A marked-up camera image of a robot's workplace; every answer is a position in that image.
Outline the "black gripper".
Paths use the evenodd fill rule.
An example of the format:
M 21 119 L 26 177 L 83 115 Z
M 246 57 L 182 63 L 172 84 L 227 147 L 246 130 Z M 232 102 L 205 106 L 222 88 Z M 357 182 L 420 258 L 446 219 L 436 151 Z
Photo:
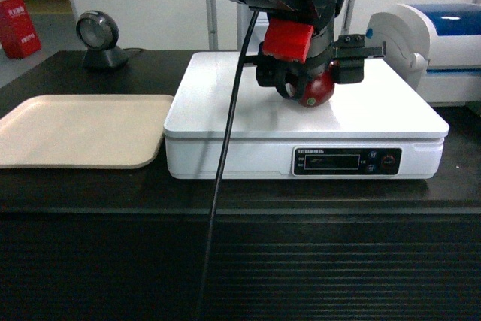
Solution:
M 255 56 L 256 80 L 261 87 L 274 87 L 287 100 L 302 100 L 307 85 L 331 64 L 335 83 L 361 83 L 366 59 L 383 58 L 386 45 L 369 47 L 362 34 L 341 35 L 334 39 L 334 23 L 314 27 L 307 60 L 286 62 L 262 54 L 263 42 Z

